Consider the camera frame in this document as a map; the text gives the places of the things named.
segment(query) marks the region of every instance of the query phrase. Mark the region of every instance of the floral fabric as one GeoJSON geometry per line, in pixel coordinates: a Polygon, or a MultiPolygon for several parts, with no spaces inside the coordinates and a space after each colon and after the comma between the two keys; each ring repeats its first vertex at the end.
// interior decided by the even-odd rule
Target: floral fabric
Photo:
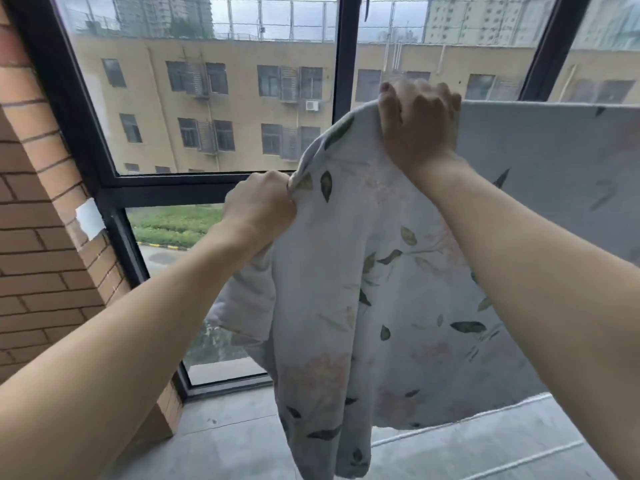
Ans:
{"type": "Polygon", "coordinates": [[[436,426],[545,390],[443,218],[384,153],[375,103],[320,136],[289,189],[295,222],[209,318],[273,378],[305,480],[364,476],[372,426],[436,426]]]}

